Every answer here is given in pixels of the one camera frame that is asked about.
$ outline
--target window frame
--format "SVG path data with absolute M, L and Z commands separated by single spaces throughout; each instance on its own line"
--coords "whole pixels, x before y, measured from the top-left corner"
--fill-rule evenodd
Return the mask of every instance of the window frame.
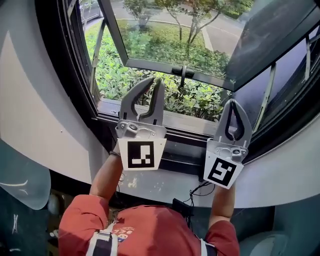
M 177 66 L 171 65 L 169 63 L 161 63 L 149 60 L 141 60 L 135 58 L 129 58 L 126 47 L 124 45 L 121 32 L 118 27 L 118 23 L 113 11 L 113 7 L 111 5 L 110 0 L 97 0 L 99 2 L 100 9 L 105 17 L 106 25 L 109 29 L 110 35 L 114 42 L 114 45 L 119 53 L 122 64 L 125 67 L 129 68 L 138 68 L 145 70 L 152 70 L 156 72 L 167 73 L 171 75 L 181 76 L 180 73 L 173 72 L 173 68 Z M 287 52 L 289 52 L 293 47 L 296 46 L 298 42 L 306 37 L 310 31 L 315 29 L 319 24 L 319 16 L 320 9 L 315 4 L 314 9 L 310 12 L 310 14 L 293 30 L 291 31 L 284 39 L 281 40 L 279 44 L 273 49 L 273 51 L 268 54 L 263 61 L 260 61 L 257 65 L 254 65 L 253 68 L 246 73 L 244 76 L 241 76 L 237 81 L 233 84 L 230 81 L 222 80 L 220 78 L 216 78 L 212 75 L 205 74 L 202 72 L 198 72 L 196 70 L 193 76 L 188 76 L 186 74 L 186 78 L 190 78 L 199 82 L 204 82 L 213 86 L 221 87 L 231 92 L 236 92 L 241 89 L 244 85 L 249 83 L 255 77 L 259 76 L 263 71 L 265 71 L 268 67 L 272 65 L 272 63 L 277 62 L 282 56 L 284 56 Z
M 76 6 L 79 2 L 76 1 L 76 6 L 74 7 L 78 11 L 73 11 L 70 19 L 67 16 L 68 4 L 66 0 L 55 0 L 49 3 L 35 0 L 40 32 L 53 67 L 73 105 L 93 134 L 99 139 L 106 150 L 110 151 L 112 150 L 112 144 L 115 142 L 115 138 L 110 130 L 110 124 L 116 124 L 119 118 L 116 114 L 101 112 L 99 110 L 99 103 L 101 101 L 97 102 L 97 96 L 91 95 L 88 86 L 88 70 L 90 71 L 92 67 L 91 61 L 88 61 L 89 56 L 86 54 L 88 50 L 83 45 L 85 38 L 81 19 L 79 23 L 79 19 L 77 18 L 79 9 Z M 245 162 L 253 160 L 276 147 L 320 112 L 320 101 L 310 106 L 309 103 L 311 101 L 307 100 L 317 95 L 315 90 L 317 90 L 316 83 L 320 79 L 319 74 L 320 61 L 318 59 L 318 62 L 314 64 L 313 73 L 310 74 L 309 80 L 300 91 L 299 95 L 301 95 L 301 98 L 292 98 L 288 107 L 285 108 L 281 116 L 278 115 L 276 117 L 277 119 L 274 123 L 264 125 L 252 136 L 249 155 L 245 159 Z M 109 104 L 111 103 L 107 101 L 104 107 L 108 108 Z M 301 111 L 298 111 L 298 114 L 294 112 L 298 108 L 311 109 L 312 111 L 307 112 L 308 117 L 306 117 Z M 275 131 L 283 131 L 286 128 L 290 128 L 290 131 L 286 133 L 277 132 L 279 136 L 274 142 L 270 143 L 270 138 L 274 137 Z M 166 133 L 166 138 L 169 141 L 201 148 L 206 148 L 207 139 L 212 137 L 212 135 L 201 134 L 199 132 L 180 130 L 178 127 L 168 127 Z M 159 168 L 198 175 L 199 179 L 201 179 L 204 171 L 205 157 L 201 158 L 200 161 L 202 164 L 190 164 L 179 160 L 162 158 Z

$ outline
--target bush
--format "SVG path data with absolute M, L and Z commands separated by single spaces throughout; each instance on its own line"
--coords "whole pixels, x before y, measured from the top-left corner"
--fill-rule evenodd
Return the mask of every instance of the bush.
M 174 35 L 179 36 L 178 26 L 168 25 L 165 27 L 175 27 Z M 182 41 L 171 39 L 171 31 L 167 29 L 162 33 L 154 32 L 154 27 L 144 32 L 132 29 L 129 24 L 121 24 L 121 36 L 131 58 L 145 59 L 157 62 L 167 62 L 173 65 L 188 67 L 213 75 L 216 78 L 224 79 L 225 68 L 229 62 L 229 57 L 219 51 L 210 51 L 205 48 L 203 38 L 198 36 L 192 45 L 187 44 L 188 35 L 182 37 Z
M 124 0 L 124 7 L 138 21 L 139 29 L 143 30 L 150 18 L 160 12 L 148 0 Z
M 233 4 L 228 4 L 222 13 L 233 19 L 238 19 L 243 13 L 249 12 L 254 4 L 254 0 L 235 0 Z
M 98 29 L 99 24 L 96 24 L 87 29 L 85 33 L 85 40 L 91 58 L 94 53 Z M 140 34 L 136 31 L 128 31 L 124 40 L 127 50 L 131 55 L 135 54 L 135 56 L 143 56 L 143 58 L 145 58 L 144 54 L 146 51 L 151 54 L 151 49 L 148 47 L 155 41 L 155 38 L 148 33 Z M 153 56 L 156 59 L 158 58 L 158 60 L 170 59 L 174 61 L 175 58 L 180 58 L 179 54 L 184 53 L 185 48 L 180 49 L 179 47 L 183 47 L 179 42 L 165 43 L 164 45 L 162 44 L 162 46 L 158 43 L 152 46 L 152 49 L 157 51 Z M 228 61 L 228 58 L 223 54 L 218 52 L 211 53 L 203 47 L 194 46 L 190 49 L 189 55 L 190 59 L 187 62 L 188 65 L 191 66 L 193 63 L 200 68 L 202 67 L 201 65 L 205 67 L 212 63 L 206 55 L 211 56 L 211 58 L 214 57 L 216 66 L 211 67 L 211 69 L 215 70 L 217 73 L 220 72 L 221 76 L 223 76 L 221 69 L 225 67 L 225 64 Z M 221 92 L 223 89 L 191 79 L 186 79 L 184 87 L 179 88 L 181 78 L 178 76 L 124 67 L 110 33 L 106 28 L 103 33 L 99 51 L 98 67 L 95 73 L 101 96 L 111 100 L 121 100 L 136 83 L 150 76 L 162 78 L 165 83 L 165 110 L 210 121 L 215 121 L 219 118 L 219 115 L 223 110 L 223 107 L 221 106 Z M 151 91 L 152 90 L 149 90 L 137 103 L 148 106 L 151 100 Z

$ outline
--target car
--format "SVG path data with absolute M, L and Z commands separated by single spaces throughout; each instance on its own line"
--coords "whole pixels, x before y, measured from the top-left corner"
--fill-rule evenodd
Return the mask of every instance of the car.
M 88 22 L 94 18 L 102 18 L 103 14 L 97 0 L 89 0 L 80 2 L 80 13 L 82 23 Z

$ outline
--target metal bracket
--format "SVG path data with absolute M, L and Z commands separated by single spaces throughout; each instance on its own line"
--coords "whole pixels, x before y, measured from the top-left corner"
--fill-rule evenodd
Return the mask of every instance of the metal bracket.
M 67 15 L 68 15 L 69 19 L 70 19 L 72 11 L 74 10 L 76 2 L 77 2 L 77 0 L 72 0 L 71 3 L 68 6 Z
M 213 138 L 209 138 L 207 140 L 206 150 L 224 159 L 231 159 L 232 161 L 240 164 L 248 154 L 248 149 L 246 147 L 234 146 L 231 144 L 218 142 Z
M 276 69 L 277 69 L 277 64 L 274 62 L 271 65 L 269 83 L 268 83 L 268 85 L 265 89 L 265 92 L 264 92 L 264 97 L 263 97 L 263 101 L 261 104 L 261 109 L 260 109 L 259 115 L 256 119 L 256 123 L 255 123 L 253 131 L 252 131 L 253 133 L 255 133 L 258 130 L 260 123 L 261 123 L 261 120 L 262 120 L 262 117 L 264 116 L 264 113 L 266 111 L 266 108 L 267 108 L 267 105 L 269 102 L 270 93 L 271 93 L 271 90 L 272 90 L 272 87 L 273 87 L 274 81 L 275 81 Z
M 167 129 L 159 125 L 121 119 L 115 132 L 119 138 L 155 139 L 164 138 Z
M 306 58 L 305 58 L 305 74 L 304 81 L 306 82 L 310 77 L 310 67 L 311 67 L 311 51 L 310 51 L 311 41 L 309 35 L 305 37 L 305 47 L 306 47 Z
M 180 88 L 185 85 L 185 78 L 192 78 L 195 74 L 195 72 L 192 69 L 187 68 L 186 65 L 183 65 L 182 67 L 174 66 L 172 68 L 172 73 L 181 76 Z
M 92 70 L 91 70 L 90 87 L 89 87 L 90 93 L 92 95 L 94 94 L 95 75 L 96 75 L 96 69 L 98 66 L 99 51 L 101 47 L 102 36 L 104 35 L 104 31 L 105 31 L 105 26 L 106 26 L 106 22 L 103 19 L 101 22 L 98 37 L 96 39 L 96 44 L 95 44 L 93 58 L 92 58 Z

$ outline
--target tree trunk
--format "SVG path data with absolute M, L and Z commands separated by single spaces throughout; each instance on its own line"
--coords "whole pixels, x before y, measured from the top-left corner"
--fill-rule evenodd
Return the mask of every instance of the tree trunk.
M 172 18 L 175 19 L 176 23 L 178 23 L 178 26 L 179 26 L 179 40 L 180 40 L 180 42 L 181 42 L 181 41 L 182 41 L 182 26 L 181 26 L 178 18 L 177 18 L 175 15 L 173 15 L 173 14 L 169 11 L 168 8 L 166 8 L 166 10 L 167 10 L 167 12 L 172 16 Z
M 216 20 L 216 18 L 218 18 L 218 16 L 220 15 L 221 11 L 219 10 L 217 12 L 217 14 L 214 16 L 213 19 L 211 19 L 210 21 L 208 21 L 206 24 L 202 25 L 201 27 L 197 28 L 191 41 L 190 41 L 190 45 L 193 43 L 193 41 L 195 40 L 196 36 L 199 34 L 199 32 L 207 25 L 209 25 L 210 23 L 214 22 Z
M 195 30 L 195 17 L 192 18 L 192 23 L 191 23 L 191 27 L 190 27 L 190 33 L 189 33 L 189 38 L 188 38 L 188 41 L 187 41 L 187 44 L 189 45 L 190 44 L 190 40 L 191 40 L 191 37 L 194 33 L 194 30 Z

